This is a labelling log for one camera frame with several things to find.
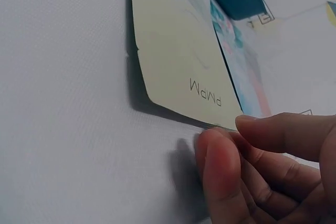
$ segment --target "knuckle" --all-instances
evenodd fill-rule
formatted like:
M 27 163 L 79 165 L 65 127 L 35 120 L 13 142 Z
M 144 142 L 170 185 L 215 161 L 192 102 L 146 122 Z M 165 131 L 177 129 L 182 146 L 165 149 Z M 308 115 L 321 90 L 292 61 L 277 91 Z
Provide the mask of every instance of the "knuckle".
M 256 198 L 256 203 L 259 204 L 259 205 L 266 205 L 269 202 L 272 195 L 273 195 L 272 189 L 269 186 L 264 187 L 259 192 L 259 194 Z
M 300 173 L 301 165 L 298 162 L 292 162 L 283 178 L 282 184 L 288 184 L 294 181 Z

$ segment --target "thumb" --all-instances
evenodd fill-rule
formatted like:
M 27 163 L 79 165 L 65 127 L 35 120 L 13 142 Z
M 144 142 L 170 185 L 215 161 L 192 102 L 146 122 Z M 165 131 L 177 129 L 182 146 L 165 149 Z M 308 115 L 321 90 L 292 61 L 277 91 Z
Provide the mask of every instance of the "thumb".
M 202 139 L 207 141 L 203 188 L 213 224 L 254 223 L 240 190 L 240 158 L 235 144 L 214 130 L 202 133 Z

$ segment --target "cartoon illustration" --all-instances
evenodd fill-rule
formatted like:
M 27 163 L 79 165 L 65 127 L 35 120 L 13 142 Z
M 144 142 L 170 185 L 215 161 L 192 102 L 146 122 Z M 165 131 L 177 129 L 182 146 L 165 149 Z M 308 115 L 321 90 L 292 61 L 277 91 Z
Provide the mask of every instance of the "cartoon illustration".
M 327 2 L 327 16 L 330 23 L 336 27 L 336 3 Z
M 244 43 L 242 32 L 214 0 L 211 15 L 243 112 L 257 117 L 271 115 L 256 53 Z

